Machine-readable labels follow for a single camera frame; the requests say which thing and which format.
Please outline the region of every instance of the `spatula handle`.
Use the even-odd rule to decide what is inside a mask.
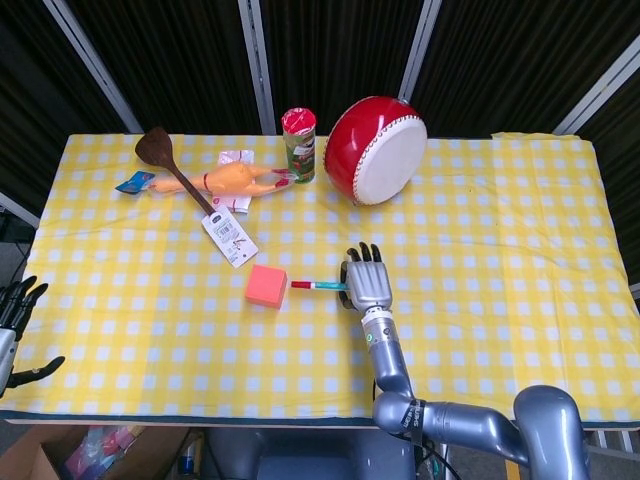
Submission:
[[[182,186],[191,194],[191,196],[195,199],[196,202],[200,204],[202,209],[205,211],[207,215],[211,215],[215,212],[214,208],[211,206],[209,202],[205,200],[202,194],[198,191],[196,187],[185,177],[180,170],[177,168],[172,168],[171,173],[175,175],[175,177],[180,181]]]

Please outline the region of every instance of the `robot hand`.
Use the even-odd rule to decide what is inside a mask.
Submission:
[[[36,277],[29,277],[23,282],[0,288],[0,397],[6,388],[15,388],[51,375],[64,362],[64,357],[56,357],[43,368],[13,373],[18,342],[31,318],[33,307],[48,287],[43,283],[27,293],[36,280]]]
[[[387,268],[382,263],[380,250],[371,244],[360,242],[362,258],[355,248],[347,250],[350,262],[342,262],[340,281],[349,286],[349,295],[340,292],[339,297],[345,308],[366,312],[373,307],[384,310],[391,308],[392,295]]]

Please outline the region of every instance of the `white label tag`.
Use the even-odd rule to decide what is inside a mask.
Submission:
[[[256,244],[224,205],[219,206],[210,216],[204,217],[202,226],[235,268],[258,253]]]
[[[311,154],[311,152],[313,152],[313,144],[314,142],[312,140],[310,143],[296,145],[296,147],[293,149],[293,154],[298,156],[309,155]]]

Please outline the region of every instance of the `red can lid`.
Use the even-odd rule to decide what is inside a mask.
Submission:
[[[316,127],[316,116],[308,108],[291,108],[282,116],[282,128],[291,135],[304,135]]]

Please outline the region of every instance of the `chips can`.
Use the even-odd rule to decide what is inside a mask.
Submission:
[[[292,108],[282,116],[282,132],[287,146],[289,170],[296,183],[308,183],[315,176],[316,117],[308,108]]]

